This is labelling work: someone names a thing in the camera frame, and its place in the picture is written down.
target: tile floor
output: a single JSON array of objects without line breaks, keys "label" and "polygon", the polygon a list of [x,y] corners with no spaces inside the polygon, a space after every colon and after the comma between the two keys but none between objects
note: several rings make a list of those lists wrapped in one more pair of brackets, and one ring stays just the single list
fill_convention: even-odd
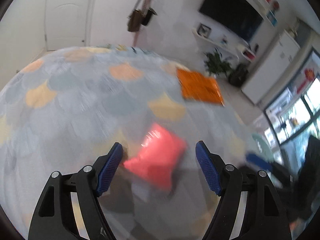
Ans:
[{"label": "tile floor", "polygon": [[251,126],[263,112],[242,93],[240,88],[231,86],[226,78],[218,78],[222,96],[228,101],[234,110],[238,113],[242,121]]}]

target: orange bag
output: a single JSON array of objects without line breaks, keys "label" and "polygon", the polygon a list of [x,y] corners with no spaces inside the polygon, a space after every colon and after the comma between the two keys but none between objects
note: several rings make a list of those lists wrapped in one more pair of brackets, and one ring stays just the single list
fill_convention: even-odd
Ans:
[{"label": "orange bag", "polygon": [[182,69],[177,69],[177,76],[184,99],[224,105],[220,88],[214,78],[207,78],[199,72]]}]

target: white wall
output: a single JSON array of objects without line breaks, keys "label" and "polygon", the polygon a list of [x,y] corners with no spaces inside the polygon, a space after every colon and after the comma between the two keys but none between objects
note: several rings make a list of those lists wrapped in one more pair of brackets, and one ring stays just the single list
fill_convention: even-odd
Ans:
[{"label": "white wall", "polygon": [[[127,16],[136,0],[96,0],[91,45],[121,43],[132,45],[133,35],[126,31]],[[287,3],[278,0],[281,6],[277,14],[279,22],[274,28],[267,20],[261,25],[252,39],[252,46],[258,43],[260,57],[271,40],[281,32],[286,23],[294,21],[294,13]],[[142,27],[138,46],[151,49],[158,54],[176,58],[188,67],[204,70],[203,56],[197,53],[196,40],[191,32],[199,23],[212,28],[211,39],[220,40],[225,34],[230,43],[239,42],[239,38],[225,27],[198,12],[203,0],[153,0],[152,7],[158,16],[147,27]]]},{"label": "white wall", "polygon": [[0,22],[0,90],[45,49],[45,0],[14,0]]},{"label": "white wall", "polygon": [[133,34],[127,32],[127,17],[137,0],[95,0],[90,45],[108,43],[131,46]]}]

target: pink pole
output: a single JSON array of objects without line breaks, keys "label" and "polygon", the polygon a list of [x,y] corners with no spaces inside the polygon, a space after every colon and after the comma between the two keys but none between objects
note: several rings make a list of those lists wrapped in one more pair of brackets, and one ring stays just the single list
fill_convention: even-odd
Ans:
[{"label": "pink pole", "polygon": [[[148,5],[148,3],[149,3],[150,1],[151,1],[151,0],[144,0],[143,6],[142,6],[142,11],[143,11],[143,12],[146,10],[147,5]],[[137,46],[139,34],[140,34],[140,31],[138,31],[138,32],[136,32],[136,33],[134,34],[133,44],[132,44],[133,47]]]}]

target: potted plant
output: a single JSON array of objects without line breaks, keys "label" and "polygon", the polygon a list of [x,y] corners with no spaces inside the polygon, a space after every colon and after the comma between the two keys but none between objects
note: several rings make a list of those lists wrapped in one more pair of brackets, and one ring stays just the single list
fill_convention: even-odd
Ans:
[{"label": "potted plant", "polygon": [[205,53],[207,57],[207,61],[205,61],[206,72],[211,76],[212,74],[216,77],[221,73],[224,73],[226,76],[229,72],[232,71],[231,63],[228,60],[232,59],[232,57],[227,57],[222,60],[222,54],[216,48],[213,53]]}]

